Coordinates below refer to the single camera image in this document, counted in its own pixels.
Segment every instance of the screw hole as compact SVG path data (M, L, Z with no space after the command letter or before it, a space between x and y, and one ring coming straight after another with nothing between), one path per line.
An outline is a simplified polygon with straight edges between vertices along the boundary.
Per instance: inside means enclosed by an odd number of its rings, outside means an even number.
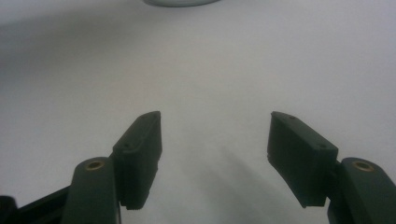
M374 170L374 167L371 164L364 161L354 161L352 164L355 168L364 172L372 172Z
M105 163L103 161L92 161L87 164L85 169L88 171L97 170L97 169L100 169L104 165L105 165Z

